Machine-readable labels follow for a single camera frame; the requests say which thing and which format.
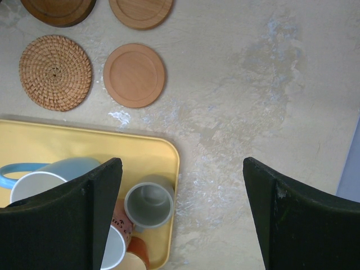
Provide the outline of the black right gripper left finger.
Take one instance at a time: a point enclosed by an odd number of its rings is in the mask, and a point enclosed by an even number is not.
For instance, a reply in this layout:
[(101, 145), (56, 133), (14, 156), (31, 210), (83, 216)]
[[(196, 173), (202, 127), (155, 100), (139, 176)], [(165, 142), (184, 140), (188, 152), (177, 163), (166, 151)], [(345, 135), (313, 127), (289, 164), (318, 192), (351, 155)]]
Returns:
[(122, 181), (114, 157), (1, 209), (2, 269), (100, 269)]

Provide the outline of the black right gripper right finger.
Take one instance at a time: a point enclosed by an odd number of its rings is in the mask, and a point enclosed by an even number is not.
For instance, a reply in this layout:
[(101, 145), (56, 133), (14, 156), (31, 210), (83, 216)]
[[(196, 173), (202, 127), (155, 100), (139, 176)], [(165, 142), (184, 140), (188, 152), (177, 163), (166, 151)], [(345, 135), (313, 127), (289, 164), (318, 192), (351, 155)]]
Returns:
[(243, 176), (266, 269), (359, 269), (359, 203), (253, 157)]

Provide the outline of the large light blue mug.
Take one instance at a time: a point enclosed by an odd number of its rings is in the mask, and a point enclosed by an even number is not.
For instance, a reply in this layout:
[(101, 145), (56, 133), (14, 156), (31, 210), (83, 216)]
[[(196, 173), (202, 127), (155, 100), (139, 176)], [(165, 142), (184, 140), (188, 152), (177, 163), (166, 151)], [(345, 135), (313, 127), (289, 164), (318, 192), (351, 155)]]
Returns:
[(100, 165), (91, 157), (73, 157), (51, 164), (8, 164), (1, 167), (1, 187), (11, 190), (10, 202), (14, 203), (76, 179)]

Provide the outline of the large woven rattan coaster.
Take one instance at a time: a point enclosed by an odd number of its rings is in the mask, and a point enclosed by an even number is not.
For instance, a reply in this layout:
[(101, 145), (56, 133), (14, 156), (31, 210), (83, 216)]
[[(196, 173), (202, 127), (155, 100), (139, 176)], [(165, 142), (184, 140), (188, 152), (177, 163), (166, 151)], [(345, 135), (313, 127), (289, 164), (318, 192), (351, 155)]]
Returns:
[(19, 76), (25, 93), (37, 105), (69, 111), (86, 99), (93, 73), (79, 44), (65, 36), (44, 35), (24, 49)]

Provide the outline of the light wooden round coaster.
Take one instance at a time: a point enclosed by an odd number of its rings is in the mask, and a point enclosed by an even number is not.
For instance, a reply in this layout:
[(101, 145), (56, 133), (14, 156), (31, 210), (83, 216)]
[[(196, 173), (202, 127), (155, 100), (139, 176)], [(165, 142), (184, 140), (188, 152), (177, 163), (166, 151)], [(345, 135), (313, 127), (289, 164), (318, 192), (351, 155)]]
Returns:
[(166, 78), (160, 56), (150, 47), (137, 43), (115, 49), (103, 69), (108, 94), (130, 108), (152, 104), (164, 89)]

